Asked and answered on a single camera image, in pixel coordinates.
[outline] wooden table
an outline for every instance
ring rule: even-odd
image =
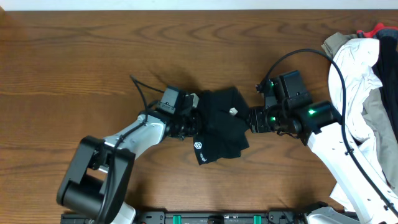
[[[0,20],[0,223],[58,223],[58,186],[81,138],[114,134],[143,109],[129,74],[156,88],[254,89],[287,52],[335,32],[397,25],[397,11],[7,12]],[[296,55],[315,101],[329,63]],[[144,90],[148,101],[160,93]],[[198,166],[191,139],[166,139],[134,164],[127,202],[169,211],[268,210],[324,201],[336,181],[300,141],[251,134],[238,159]]]

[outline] white cloth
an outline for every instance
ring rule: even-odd
[[[372,70],[378,58],[379,40],[363,38],[349,40],[339,49],[333,60],[339,66],[346,85],[346,125],[352,136],[362,143],[359,150],[379,176],[386,181],[377,161],[376,138],[361,114],[363,102],[369,96],[369,92],[382,87],[380,79]],[[331,102],[341,113],[343,90],[340,77],[333,65],[330,67],[328,82]],[[338,184],[330,197],[342,204],[346,210],[354,211],[352,204]]]

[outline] black cloth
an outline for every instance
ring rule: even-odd
[[[235,116],[229,113],[231,108],[238,111]],[[202,129],[193,137],[193,148],[199,165],[219,158],[240,157],[241,150],[249,147],[244,135],[249,129],[249,107],[236,88],[203,92],[197,111]]]
[[[381,29],[373,38],[379,39],[380,51],[379,59],[372,69],[383,84],[380,88],[381,99],[398,139],[398,30]]]

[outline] white wall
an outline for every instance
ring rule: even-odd
[[[398,9],[398,0],[0,0],[0,6],[6,11]]]

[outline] gray cloth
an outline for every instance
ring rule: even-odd
[[[358,36],[335,33],[325,40],[322,48],[333,58],[340,47],[353,38],[358,38]],[[380,90],[371,90],[363,106],[363,118],[376,137],[377,160],[391,189],[398,195],[398,143],[386,109],[383,107]]]

